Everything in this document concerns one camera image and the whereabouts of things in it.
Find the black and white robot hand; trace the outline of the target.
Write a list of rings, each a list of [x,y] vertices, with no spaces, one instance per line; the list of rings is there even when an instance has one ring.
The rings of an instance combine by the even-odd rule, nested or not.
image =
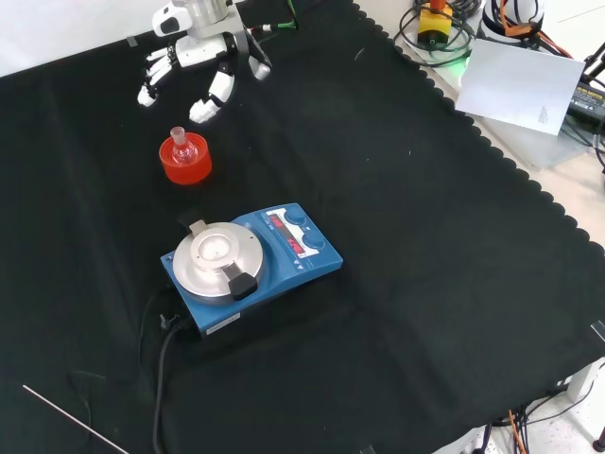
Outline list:
[[[216,116],[233,92],[235,76],[228,63],[231,51],[237,52],[234,39],[218,34],[201,40],[186,35],[167,47],[151,52],[146,57],[147,69],[137,95],[138,104],[150,107],[158,97],[160,81],[172,70],[201,67],[217,61],[218,68],[207,97],[196,101],[189,111],[192,122],[206,123]]]

